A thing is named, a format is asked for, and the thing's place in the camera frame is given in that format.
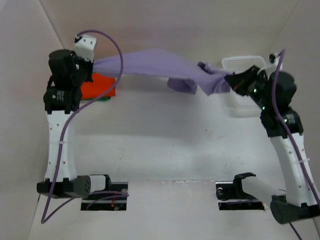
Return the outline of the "orange t shirt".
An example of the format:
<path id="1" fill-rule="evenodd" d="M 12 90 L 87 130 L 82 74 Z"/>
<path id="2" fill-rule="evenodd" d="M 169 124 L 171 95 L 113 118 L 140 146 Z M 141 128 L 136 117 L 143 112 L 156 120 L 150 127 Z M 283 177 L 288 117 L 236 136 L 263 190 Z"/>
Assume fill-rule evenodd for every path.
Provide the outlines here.
<path id="1" fill-rule="evenodd" d="M 113 77 L 107 77 L 99 73 L 92 74 L 92 82 L 84 82 L 81 86 L 82 100 L 92 100 L 110 89 L 116 82 Z"/>

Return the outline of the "green t shirt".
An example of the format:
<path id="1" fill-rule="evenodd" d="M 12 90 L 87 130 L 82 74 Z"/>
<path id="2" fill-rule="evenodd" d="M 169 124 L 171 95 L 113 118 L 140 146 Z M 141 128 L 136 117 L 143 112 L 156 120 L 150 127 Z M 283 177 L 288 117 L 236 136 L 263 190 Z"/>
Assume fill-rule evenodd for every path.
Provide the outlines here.
<path id="1" fill-rule="evenodd" d="M 105 97 L 101 97 L 101 98 L 97 99 L 96 101 L 97 102 L 106 102 L 106 101 L 109 101 L 110 99 L 111 99 L 111 97 L 105 96 Z"/>

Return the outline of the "lavender t shirt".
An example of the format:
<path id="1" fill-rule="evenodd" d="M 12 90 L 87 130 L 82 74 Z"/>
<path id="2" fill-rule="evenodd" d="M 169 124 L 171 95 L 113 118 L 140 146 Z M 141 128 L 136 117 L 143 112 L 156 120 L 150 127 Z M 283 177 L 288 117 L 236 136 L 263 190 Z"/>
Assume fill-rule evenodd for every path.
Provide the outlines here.
<path id="1" fill-rule="evenodd" d="M 198 87 L 207 96 L 231 90 L 225 80 L 229 72 L 158 48 L 124 54 L 122 74 L 167 78 L 168 87 L 181 93 L 195 94 Z"/>

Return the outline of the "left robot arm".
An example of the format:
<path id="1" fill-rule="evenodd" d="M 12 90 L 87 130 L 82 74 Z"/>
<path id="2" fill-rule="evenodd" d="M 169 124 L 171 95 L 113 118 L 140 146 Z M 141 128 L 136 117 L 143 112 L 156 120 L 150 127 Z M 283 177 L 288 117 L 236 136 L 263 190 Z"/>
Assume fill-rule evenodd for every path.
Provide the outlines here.
<path id="1" fill-rule="evenodd" d="M 109 176 L 78 175 L 73 150 L 81 87 L 90 81 L 93 64 L 72 50 L 59 49 L 49 54 L 48 65 L 51 76 L 43 96 L 49 128 L 48 163 L 36 190 L 56 199 L 84 199 L 94 192 L 100 199 L 108 199 L 112 195 Z"/>

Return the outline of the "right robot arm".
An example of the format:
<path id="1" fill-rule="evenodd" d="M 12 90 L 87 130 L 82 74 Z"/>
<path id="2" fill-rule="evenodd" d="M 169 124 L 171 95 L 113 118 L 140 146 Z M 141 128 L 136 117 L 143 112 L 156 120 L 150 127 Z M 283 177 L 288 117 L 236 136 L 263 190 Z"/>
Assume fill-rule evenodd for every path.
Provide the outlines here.
<path id="1" fill-rule="evenodd" d="M 297 86 L 287 72 L 267 75 L 257 66 L 227 75 L 231 89 L 250 97 L 261 109 L 260 120 L 280 163 L 285 191 L 266 184 L 251 172 L 235 175 L 225 199 L 257 199 L 269 206 L 279 224 L 319 217 L 318 192 L 304 148 L 300 117 L 290 107 Z"/>

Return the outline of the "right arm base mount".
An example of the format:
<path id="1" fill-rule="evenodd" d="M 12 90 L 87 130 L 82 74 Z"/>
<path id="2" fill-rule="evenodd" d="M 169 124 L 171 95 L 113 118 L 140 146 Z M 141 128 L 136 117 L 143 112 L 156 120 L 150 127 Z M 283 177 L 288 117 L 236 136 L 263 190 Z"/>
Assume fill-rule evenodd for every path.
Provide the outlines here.
<path id="1" fill-rule="evenodd" d="M 232 181 L 216 181 L 216 198 L 220 211 L 264 211 L 265 205 L 257 198 L 237 192 Z"/>

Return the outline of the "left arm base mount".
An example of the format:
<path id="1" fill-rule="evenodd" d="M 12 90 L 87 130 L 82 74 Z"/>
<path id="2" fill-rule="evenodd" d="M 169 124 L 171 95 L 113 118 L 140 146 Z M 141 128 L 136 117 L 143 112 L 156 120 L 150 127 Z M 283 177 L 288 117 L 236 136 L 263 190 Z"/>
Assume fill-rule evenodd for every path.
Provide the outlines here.
<path id="1" fill-rule="evenodd" d="M 81 211 L 125 211 L 127 209 L 128 182 L 113 182 L 106 193 L 93 193 L 81 200 Z"/>

